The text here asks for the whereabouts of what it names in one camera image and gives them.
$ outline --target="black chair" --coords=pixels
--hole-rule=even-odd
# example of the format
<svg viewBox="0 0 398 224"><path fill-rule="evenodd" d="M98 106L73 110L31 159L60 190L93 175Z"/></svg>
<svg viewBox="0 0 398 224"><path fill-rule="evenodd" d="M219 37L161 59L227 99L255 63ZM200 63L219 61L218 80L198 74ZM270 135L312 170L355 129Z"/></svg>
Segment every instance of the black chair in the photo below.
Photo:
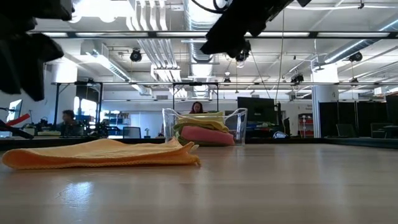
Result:
<svg viewBox="0 0 398 224"><path fill-rule="evenodd" d="M141 138L140 127L123 127L123 138Z"/></svg>
<svg viewBox="0 0 398 224"><path fill-rule="evenodd" d="M346 138L357 138L358 135L355 132L352 124L336 124L337 132L339 137Z"/></svg>
<svg viewBox="0 0 398 224"><path fill-rule="evenodd" d="M372 138L385 138L386 131L383 127L390 126L392 123L371 123Z"/></svg>

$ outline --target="pink cloth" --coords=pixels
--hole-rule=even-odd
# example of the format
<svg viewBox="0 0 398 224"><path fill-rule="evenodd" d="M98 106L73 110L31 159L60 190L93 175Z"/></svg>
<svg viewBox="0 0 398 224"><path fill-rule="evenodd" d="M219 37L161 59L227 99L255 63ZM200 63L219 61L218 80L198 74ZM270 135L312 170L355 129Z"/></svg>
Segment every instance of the pink cloth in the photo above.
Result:
<svg viewBox="0 0 398 224"><path fill-rule="evenodd" d="M235 145L234 136L230 133L209 130L196 126L184 126L182 128L181 137L188 141L225 144L227 146Z"/></svg>

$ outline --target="woman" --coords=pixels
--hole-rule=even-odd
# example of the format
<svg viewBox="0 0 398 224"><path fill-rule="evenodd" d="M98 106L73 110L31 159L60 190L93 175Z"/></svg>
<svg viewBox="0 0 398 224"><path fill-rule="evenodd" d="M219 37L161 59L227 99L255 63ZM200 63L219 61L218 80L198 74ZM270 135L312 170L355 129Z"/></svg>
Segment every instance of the woman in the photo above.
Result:
<svg viewBox="0 0 398 224"><path fill-rule="evenodd" d="M194 102L190 114L203 113L203 105L200 102Z"/></svg>

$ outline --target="man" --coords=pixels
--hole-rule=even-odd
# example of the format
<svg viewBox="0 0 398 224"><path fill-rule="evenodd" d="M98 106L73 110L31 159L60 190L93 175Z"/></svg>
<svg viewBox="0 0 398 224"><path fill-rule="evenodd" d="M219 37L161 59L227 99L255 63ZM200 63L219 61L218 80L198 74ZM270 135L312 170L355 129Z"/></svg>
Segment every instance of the man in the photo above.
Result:
<svg viewBox="0 0 398 224"><path fill-rule="evenodd" d="M62 111L63 122L57 124L57 131L61 132L61 136L81 136L83 128L75 121L75 113L73 110Z"/></svg>

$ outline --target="dark hair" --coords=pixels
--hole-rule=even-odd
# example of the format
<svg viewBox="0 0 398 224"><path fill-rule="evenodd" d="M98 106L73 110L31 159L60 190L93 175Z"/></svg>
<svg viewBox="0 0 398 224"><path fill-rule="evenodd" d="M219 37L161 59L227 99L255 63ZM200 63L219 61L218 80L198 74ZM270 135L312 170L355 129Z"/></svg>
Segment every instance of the dark hair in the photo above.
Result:
<svg viewBox="0 0 398 224"><path fill-rule="evenodd" d="M192 104L192 108L191 108L191 112L189 112L190 114L192 114L192 113L195 113L195 110L193 109L193 107L195 106L195 104L199 104L200 105L200 110L199 110L199 113L203 113L203 105L200 103L200 102L194 102L193 104Z"/></svg>
<svg viewBox="0 0 398 224"><path fill-rule="evenodd" d="M75 112L73 112L73 110L64 110L62 113L68 115L71 119L75 118Z"/></svg>

